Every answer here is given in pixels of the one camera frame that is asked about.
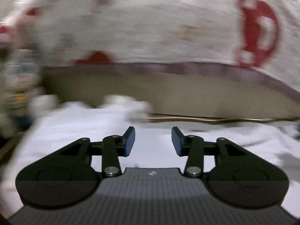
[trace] white cloth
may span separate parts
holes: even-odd
[[[26,15],[36,7],[40,16]],[[119,63],[217,62],[300,91],[299,7],[299,0],[19,0],[2,22],[34,23],[48,66],[73,65],[92,51]]]
[[[127,119],[133,121],[147,121],[152,111],[151,105],[146,101],[136,101],[129,96],[108,95],[100,108],[114,112],[125,113]]]
[[[179,167],[183,171],[187,157],[178,157],[171,141],[171,129],[157,129],[141,123],[134,124],[136,140],[129,157],[120,157],[122,171],[126,167]],[[131,126],[125,113],[108,109],[91,109],[81,103],[67,103],[31,128],[23,138],[7,165],[0,186],[0,200],[10,216],[22,207],[15,188],[15,178],[25,166],[82,137],[101,141],[112,134],[122,135]],[[208,133],[195,133],[206,141],[225,137],[245,147],[265,160],[282,167],[290,178],[290,188],[283,208],[300,217],[300,144],[274,127],[258,124],[256,127],[223,128]],[[205,157],[204,171],[214,167],[214,161]],[[101,157],[94,157],[92,167],[101,170]]]

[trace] red pattern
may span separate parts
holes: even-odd
[[[26,15],[28,16],[39,16],[41,14],[40,9],[38,7],[31,8],[27,10]]]
[[[8,32],[9,32],[8,26],[5,26],[5,25],[0,26],[0,34],[6,34]]]
[[[113,61],[104,52],[98,51],[90,52],[90,56],[87,59],[80,59],[74,62],[74,64],[84,65],[103,65],[112,63]]]
[[[238,0],[238,7],[244,14],[244,26],[242,29],[242,34],[244,37],[245,45],[239,49],[236,53],[236,61],[240,67],[246,68],[260,68],[264,63],[267,62],[267,59],[271,57],[274,53],[278,41],[279,41],[279,23],[275,12],[272,8],[265,2],[260,0],[253,0],[255,2],[255,8],[250,9],[243,6],[245,0]],[[275,24],[275,35],[273,44],[268,50],[263,50],[258,48],[258,40],[260,34],[262,33],[261,26],[257,23],[257,18],[259,16],[264,16],[270,18],[274,21]],[[247,51],[253,53],[253,62],[244,63],[241,59],[241,52]]]

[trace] toy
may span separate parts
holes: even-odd
[[[55,95],[43,95],[40,68],[32,49],[16,49],[4,67],[6,113],[20,130],[27,130],[34,119],[54,109]]]

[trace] white bed sheet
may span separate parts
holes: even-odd
[[[67,103],[51,116],[36,123],[18,145],[3,174],[0,185],[0,211],[9,217],[22,207],[14,180],[25,166],[82,137],[101,141],[111,134],[122,135],[132,124],[125,114],[107,109],[89,109],[82,103]],[[171,141],[171,129],[155,128],[156,124],[134,124],[136,141],[127,158],[120,158],[122,171],[126,167],[184,169],[186,157],[178,157]],[[254,154],[281,167],[290,179],[289,191],[282,207],[300,218],[300,143],[272,126],[255,124],[252,127],[225,127],[201,135],[206,141],[225,137]],[[214,167],[211,157],[205,157],[204,171]],[[101,157],[94,157],[92,167],[101,170]]]

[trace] gray ribbed surface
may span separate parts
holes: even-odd
[[[175,168],[127,168],[122,176],[105,179],[92,197],[78,205],[57,211],[24,207],[9,221],[13,225],[292,225],[295,220],[279,206],[251,211],[228,206],[208,193],[202,181],[184,178]]]

